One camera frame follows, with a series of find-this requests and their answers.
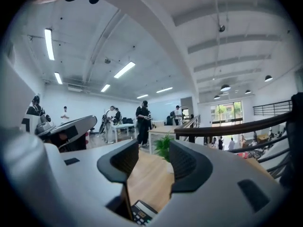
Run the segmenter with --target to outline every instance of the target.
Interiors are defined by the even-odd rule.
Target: ceiling
[[[276,0],[157,1],[174,21],[200,94],[212,97],[223,84],[244,96],[243,87],[251,89],[257,78],[275,70],[274,50],[292,29]]]
[[[252,85],[265,84],[259,79],[268,73],[274,78],[284,73],[278,68],[277,49],[286,45],[294,28],[276,0],[140,3],[141,7],[133,0],[100,0],[96,5],[88,0],[59,0],[32,6],[23,31],[43,79],[56,83],[57,71],[70,87],[100,93],[110,84],[106,95],[153,98],[192,90],[186,68],[200,98],[212,98],[223,84],[232,87],[230,95],[238,90],[235,96],[241,97]],[[143,14],[143,6],[158,16],[176,50],[170,50],[164,34],[159,36],[162,31]],[[225,30],[220,33],[221,25]],[[47,56],[45,28],[53,30],[55,61]],[[115,79],[129,61],[136,66]],[[168,87],[173,90],[156,94]]]
[[[168,87],[173,87],[169,92],[186,88],[182,73],[153,37],[104,0],[96,5],[88,0],[34,5],[25,19],[27,45],[47,83],[57,83],[56,71],[63,87],[131,100],[163,95],[167,92],[156,91]],[[54,61],[48,58],[45,28],[52,29]],[[130,61],[136,65],[114,78]],[[105,84],[111,86],[101,93]]]

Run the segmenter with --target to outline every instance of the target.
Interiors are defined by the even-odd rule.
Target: potted plant
[[[163,157],[167,161],[167,172],[174,173],[174,169],[169,161],[169,146],[170,146],[170,137],[169,134],[165,135],[160,140],[156,140],[156,150],[158,151],[159,156]]]

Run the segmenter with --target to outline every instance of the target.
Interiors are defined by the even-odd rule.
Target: black cap
[[[40,103],[40,97],[39,96],[34,96],[34,99],[32,100],[32,102],[36,102],[36,103]]]

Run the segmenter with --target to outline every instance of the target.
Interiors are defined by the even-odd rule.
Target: man in white shirt
[[[61,124],[67,123],[70,120],[69,116],[67,116],[67,107],[64,106],[64,112],[61,116]]]
[[[231,141],[229,142],[228,145],[228,150],[234,149],[235,147],[235,142],[233,141],[233,138],[231,138]]]
[[[174,113],[175,113],[175,123],[176,125],[179,125],[179,120],[182,119],[182,112],[179,105],[176,106]]]
[[[113,141],[113,127],[114,125],[114,118],[116,115],[115,107],[111,106],[110,109],[106,112],[106,119],[105,119],[105,142],[107,144],[114,143]]]

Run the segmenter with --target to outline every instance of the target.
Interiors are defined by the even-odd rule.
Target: railing
[[[222,127],[207,127],[207,128],[194,128],[194,127],[187,127],[187,124],[184,127],[179,127],[175,129],[176,139],[179,140],[180,137],[188,137],[190,142],[195,142],[196,137],[210,137],[210,136],[223,136],[223,135],[235,135],[235,134],[242,134],[242,133],[248,133],[253,131],[258,131],[262,129],[266,129],[278,124],[281,124],[283,122],[286,122],[290,120],[292,117],[292,112],[284,113],[281,115],[277,115],[271,118],[267,118],[264,120],[254,121],[254,122],[248,122],[238,125],[232,125],[232,126],[222,126]],[[240,148],[240,149],[233,149],[229,150],[231,153],[241,153],[241,152],[247,152],[247,151],[253,151],[256,149],[264,148],[269,145],[273,145],[279,141],[287,139],[287,135],[282,136],[278,139],[271,140],[262,144],[258,144],[253,147],[246,147],[246,148]],[[263,159],[258,159],[259,163],[263,163],[265,161],[272,160],[278,156],[281,156],[289,151],[288,149],[282,150],[274,155],[268,156]],[[280,174],[278,174],[283,167],[285,167],[288,163],[288,159],[282,161],[280,164],[278,164],[275,167],[272,167],[270,169],[267,169],[267,171],[274,177],[280,177]]]
[[[200,122],[201,122],[201,118],[200,115],[194,117],[193,119],[191,119],[190,121],[188,121],[187,123],[180,125],[177,129],[192,129],[192,128],[198,128],[200,127]],[[186,136],[184,141],[189,141],[189,142],[195,142],[195,137],[193,136]]]
[[[276,116],[290,112],[292,108],[293,108],[293,103],[291,100],[253,107],[254,115],[260,115],[260,116]]]

